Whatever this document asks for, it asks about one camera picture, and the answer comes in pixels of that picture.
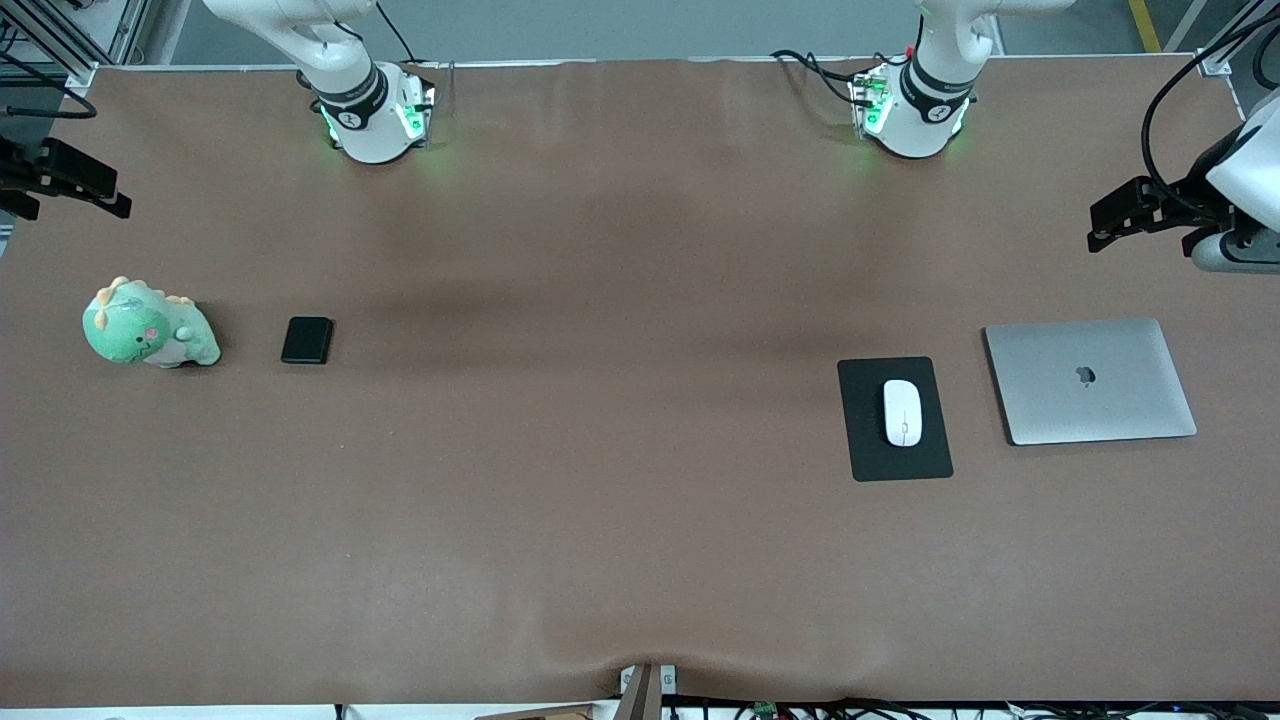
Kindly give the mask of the green dinosaur plush toy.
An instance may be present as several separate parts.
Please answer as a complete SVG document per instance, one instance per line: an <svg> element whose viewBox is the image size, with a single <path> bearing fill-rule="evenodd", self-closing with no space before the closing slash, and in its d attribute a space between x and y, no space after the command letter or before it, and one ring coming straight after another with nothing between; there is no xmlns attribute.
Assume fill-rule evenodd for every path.
<svg viewBox="0 0 1280 720"><path fill-rule="evenodd" d="M96 292L82 327L91 348L110 363L177 369L221 359L212 327L193 300L124 275Z"/></svg>

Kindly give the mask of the brown table cover mat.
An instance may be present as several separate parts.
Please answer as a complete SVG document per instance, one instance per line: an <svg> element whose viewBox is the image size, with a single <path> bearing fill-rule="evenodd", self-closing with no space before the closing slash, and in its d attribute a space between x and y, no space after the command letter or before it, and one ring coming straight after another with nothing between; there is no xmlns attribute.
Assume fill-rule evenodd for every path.
<svg viewBox="0 0 1280 720"><path fill-rule="evenodd" d="M774 61L461 68L362 167L292 73L104 70L131 219L0 258L0 707L1280 701L1280 278L1085 249L1179 56L992 61L900 161ZM124 275L211 366L99 356ZM326 364L280 361L328 316ZM1015 446L983 329L1153 318L1192 437ZM954 475L852 478L929 357Z"/></svg>

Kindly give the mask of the black phone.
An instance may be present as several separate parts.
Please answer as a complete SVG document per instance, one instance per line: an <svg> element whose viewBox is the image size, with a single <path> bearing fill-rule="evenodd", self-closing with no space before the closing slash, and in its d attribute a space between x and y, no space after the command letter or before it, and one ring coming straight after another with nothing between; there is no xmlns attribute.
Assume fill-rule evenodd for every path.
<svg viewBox="0 0 1280 720"><path fill-rule="evenodd" d="M292 316L285 328L280 361L289 365L324 365L335 323L328 316Z"/></svg>

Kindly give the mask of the silver closed laptop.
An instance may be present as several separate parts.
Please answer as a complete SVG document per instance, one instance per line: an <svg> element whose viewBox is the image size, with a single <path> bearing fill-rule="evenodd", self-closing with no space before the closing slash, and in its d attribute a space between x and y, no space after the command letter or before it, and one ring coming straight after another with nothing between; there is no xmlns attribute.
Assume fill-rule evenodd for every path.
<svg viewBox="0 0 1280 720"><path fill-rule="evenodd" d="M1153 318L988 325L983 336L1015 446L1197 433Z"/></svg>

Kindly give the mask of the black mouse pad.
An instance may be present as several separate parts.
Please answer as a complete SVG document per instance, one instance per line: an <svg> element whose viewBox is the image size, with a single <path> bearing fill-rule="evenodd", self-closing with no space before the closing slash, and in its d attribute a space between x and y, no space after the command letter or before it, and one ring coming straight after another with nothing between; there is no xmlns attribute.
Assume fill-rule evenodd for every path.
<svg viewBox="0 0 1280 720"><path fill-rule="evenodd" d="M837 364L852 478L858 482L942 479L954 475L945 415L929 357L845 359ZM882 384L910 380L922 395L922 442L890 446L883 436Z"/></svg>

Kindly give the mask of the aluminium frame post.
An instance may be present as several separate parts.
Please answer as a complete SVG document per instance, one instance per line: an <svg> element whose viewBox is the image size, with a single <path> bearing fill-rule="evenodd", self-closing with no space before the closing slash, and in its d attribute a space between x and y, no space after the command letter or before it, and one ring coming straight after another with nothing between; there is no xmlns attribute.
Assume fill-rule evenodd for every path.
<svg viewBox="0 0 1280 720"><path fill-rule="evenodd" d="M0 67L23 64L74 88L101 67L128 63L157 0L0 0Z"/></svg>
<svg viewBox="0 0 1280 720"><path fill-rule="evenodd" d="M1236 54L1271 26L1280 24L1280 0L1244 0L1243 8L1199 50L1204 76L1226 76Z"/></svg>

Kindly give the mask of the white computer mouse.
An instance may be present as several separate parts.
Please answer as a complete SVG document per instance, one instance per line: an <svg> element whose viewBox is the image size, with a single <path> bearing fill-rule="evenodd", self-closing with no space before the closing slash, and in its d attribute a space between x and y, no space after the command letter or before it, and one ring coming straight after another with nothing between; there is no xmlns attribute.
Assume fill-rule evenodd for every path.
<svg viewBox="0 0 1280 720"><path fill-rule="evenodd" d="M881 401L886 442L897 448L918 446L924 425L919 388L910 380L888 379L881 387Z"/></svg>

